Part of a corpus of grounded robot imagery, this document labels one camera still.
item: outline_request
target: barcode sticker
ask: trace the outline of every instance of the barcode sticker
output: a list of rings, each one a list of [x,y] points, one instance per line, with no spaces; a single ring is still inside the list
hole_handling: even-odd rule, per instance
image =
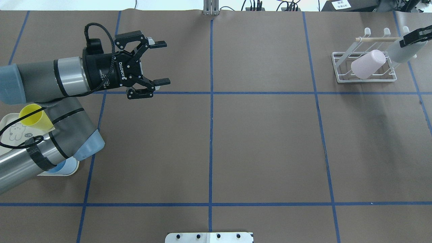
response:
[[[351,5],[349,4],[348,0],[339,0],[336,2],[331,2],[331,4],[333,4],[334,9],[339,10],[339,9],[347,9],[350,8]]]

